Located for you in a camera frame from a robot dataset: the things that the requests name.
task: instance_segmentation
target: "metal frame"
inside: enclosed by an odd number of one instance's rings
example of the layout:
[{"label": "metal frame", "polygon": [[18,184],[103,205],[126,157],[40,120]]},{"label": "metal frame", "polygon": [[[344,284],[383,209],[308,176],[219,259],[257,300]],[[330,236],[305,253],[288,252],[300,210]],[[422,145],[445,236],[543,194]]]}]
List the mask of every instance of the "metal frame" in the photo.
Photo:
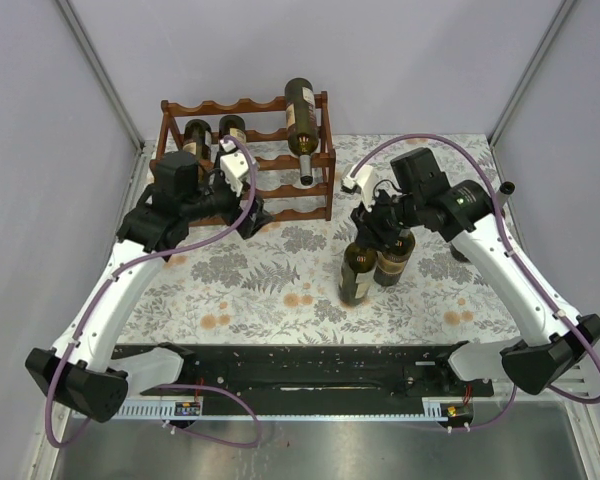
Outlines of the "metal frame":
[{"label": "metal frame", "polygon": [[569,15],[573,12],[576,4],[579,3],[579,0],[562,0],[562,3],[558,7],[555,15],[551,19],[551,23],[547,27],[547,30],[544,32],[540,43],[536,47],[535,52],[531,56],[531,60],[527,63],[520,80],[516,87],[513,89],[513,93],[509,100],[507,101],[507,105],[504,107],[504,110],[500,114],[498,121],[494,127],[493,133],[488,135],[487,138],[489,140],[489,145],[493,148],[500,140],[500,137],[504,133],[504,130],[507,128],[507,124],[513,117],[516,108],[520,104],[520,101],[524,97],[529,84],[533,80],[533,77],[538,72],[540,65],[544,61],[549,49],[553,45],[553,42],[557,38],[558,34],[562,30],[562,27],[566,23]]},{"label": "metal frame", "polygon": [[102,64],[102,61],[100,60],[98,54],[93,48],[93,44],[91,43],[91,40],[87,35],[87,31],[82,25],[82,22],[80,21],[80,18],[78,17],[75,8],[73,8],[73,5],[71,4],[70,0],[53,1],[58,7],[58,10],[62,14],[62,16],[64,17],[67,27],[69,27],[69,30],[76,39],[80,50],[82,51],[85,59],[89,63],[89,66],[93,70],[93,73],[96,79],[98,80],[98,83],[102,87],[105,96],[107,97],[109,103],[116,112],[118,119],[127,131],[129,139],[131,140],[131,142],[137,150],[141,150],[144,145],[142,135],[140,135],[140,132],[136,128],[135,124],[133,123],[133,120],[131,119],[131,116],[129,115],[129,112],[122,103],[122,100],[120,100],[120,96],[118,95],[118,92],[113,86],[113,83],[111,82],[111,79],[109,78],[109,75],[107,74],[107,71],[105,70]]}]

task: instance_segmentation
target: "scalloped wooden rail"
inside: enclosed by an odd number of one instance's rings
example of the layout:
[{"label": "scalloped wooden rail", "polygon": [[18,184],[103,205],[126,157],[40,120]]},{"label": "scalloped wooden rail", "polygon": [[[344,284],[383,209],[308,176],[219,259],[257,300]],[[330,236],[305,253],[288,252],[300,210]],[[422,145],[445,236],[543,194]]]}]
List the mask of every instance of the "scalloped wooden rail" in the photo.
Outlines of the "scalloped wooden rail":
[{"label": "scalloped wooden rail", "polygon": [[[274,190],[258,190],[258,194],[264,199],[291,198],[291,197],[325,197],[325,207],[317,208],[311,212],[299,212],[293,209],[284,210],[275,215],[276,221],[288,220],[315,220],[324,218],[331,220],[333,206],[333,189],[335,182],[336,151],[333,148],[331,137],[331,123],[329,121],[329,102],[327,92],[323,91],[315,95],[316,108],[320,109],[320,151],[311,157],[314,168],[322,170],[322,178],[326,182],[313,185],[311,188],[297,188],[293,185],[282,185]],[[250,98],[241,98],[233,105],[221,105],[213,101],[202,102],[197,107],[184,107],[179,103],[163,100],[160,103],[162,109],[162,125],[156,148],[156,159],[149,163],[153,171],[156,162],[159,162],[165,153],[167,138],[169,134],[173,137],[176,147],[182,149],[182,134],[176,122],[177,117],[193,117],[207,115],[261,113],[261,112],[283,112],[286,109],[284,97],[278,96],[268,103],[259,103]],[[247,142],[272,142],[286,141],[287,130],[280,128],[275,132],[261,133],[256,130],[247,130]],[[218,143],[218,133],[213,133],[213,143]],[[261,171],[293,170],[300,167],[299,161],[292,155],[280,155],[272,160],[256,157]],[[205,168],[212,167],[212,162],[201,162]],[[221,225],[222,220],[206,219],[194,222],[192,226]]]}]

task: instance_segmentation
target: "tabletop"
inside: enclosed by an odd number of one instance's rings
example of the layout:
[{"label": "tabletop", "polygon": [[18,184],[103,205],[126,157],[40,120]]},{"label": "tabletop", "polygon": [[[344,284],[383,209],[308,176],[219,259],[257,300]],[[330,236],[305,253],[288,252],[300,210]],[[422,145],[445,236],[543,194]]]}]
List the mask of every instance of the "tabletop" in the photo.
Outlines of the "tabletop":
[{"label": "tabletop", "polygon": [[[335,135],[336,182],[342,170],[392,135]],[[498,174],[484,135],[448,135],[471,153],[497,188]],[[434,141],[399,142],[373,160],[380,178],[390,178],[389,160],[419,146],[434,152],[451,184],[478,182],[469,163]],[[175,149],[173,142],[168,150]],[[266,159],[288,153],[286,143],[249,144]],[[147,173],[147,182],[152,177]],[[259,172],[258,188],[300,186],[295,170]],[[336,185],[333,218],[277,222],[250,240],[232,233],[204,249],[173,256],[155,277],[125,324],[119,343],[184,344],[441,344],[505,340],[518,330],[491,288],[470,264],[457,262],[442,238],[414,228],[416,248],[400,282],[373,284],[357,307],[337,292],[342,255],[355,236],[349,219],[358,196]],[[310,211],[323,198],[267,200],[272,213]],[[197,227],[183,245],[226,227]]]}]

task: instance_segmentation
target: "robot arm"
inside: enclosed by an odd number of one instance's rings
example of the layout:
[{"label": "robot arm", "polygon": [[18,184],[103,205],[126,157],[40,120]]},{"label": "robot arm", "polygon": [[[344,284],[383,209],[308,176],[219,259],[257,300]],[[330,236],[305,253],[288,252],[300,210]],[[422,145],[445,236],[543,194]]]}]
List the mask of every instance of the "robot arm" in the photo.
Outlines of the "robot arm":
[{"label": "robot arm", "polygon": [[[138,263],[114,279],[97,303],[80,340],[75,342],[73,337],[100,287],[113,278],[113,272],[121,265],[153,251],[175,248],[186,238],[191,221],[220,215],[227,223],[233,223],[242,213],[240,200],[248,172],[247,160],[232,148],[232,142],[223,141],[221,147],[227,154],[219,158],[220,168],[213,185],[198,185],[198,163],[191,153],[170,153],[157,164],[155,183],[147,187],[136,207],[125,216],[117,234],[119,242],[76,318],[50,350],[33,349],[26,360],[27,369],[43,393],[47,394],[60,358],[71,344],[75,346],[55,400],[99,422],[109,420],[128,395],[179,378],[183,358],[173,345],[160,345],[147,353],[111,360],[125,322],[164,265],[163,258]],[[250,238],[273,220],[262,205],[262,199],[257,198],[238,229],[243,238]]]},{"label": "robot arm", "polygon": [[[450,186],[433,153],[419,148],[391,162],[400,195],[379,189],[370,166],[353,178],[343,176],[343,191],[360,190],[362,202],[351,214],[356,242],[386,249],[402,228],[424,226],[451,242],[478,269],[513,317],[521,336],[505,342],[459,346],[447,359],[464,381],[508,376],[527,393],[538,394],[584,356],[584,347],[533,288],[500,239],[487,193],[476,182]],[[600,338],[600,318],[580,315],[540,274],[506,230],[515,252],[549,292],[574,326],[593,345]]]}]

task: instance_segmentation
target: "gray wall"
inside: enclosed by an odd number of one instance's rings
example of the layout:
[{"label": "gray wall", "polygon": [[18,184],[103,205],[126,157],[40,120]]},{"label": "gray wall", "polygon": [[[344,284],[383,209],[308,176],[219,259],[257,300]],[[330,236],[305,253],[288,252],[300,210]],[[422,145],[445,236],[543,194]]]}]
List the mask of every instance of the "gray wall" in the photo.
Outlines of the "gray wall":
[{"label": "gray wall", "polygon": [[576,7],[496,152],[518,183],[512,202],[531,258],[582,312],[600,315],[600,0]]},{"label": "gray wall", "polygon": [[40,440],[26,355],[95,283],[134,153],[53,2],[0,0],[0,480]]},{"label": "gray wall", "polygon": [[73,3],[155,138],[164,98],[268,101],[294,76],[331,93],[336,133],[488,132],[560,0]]}]

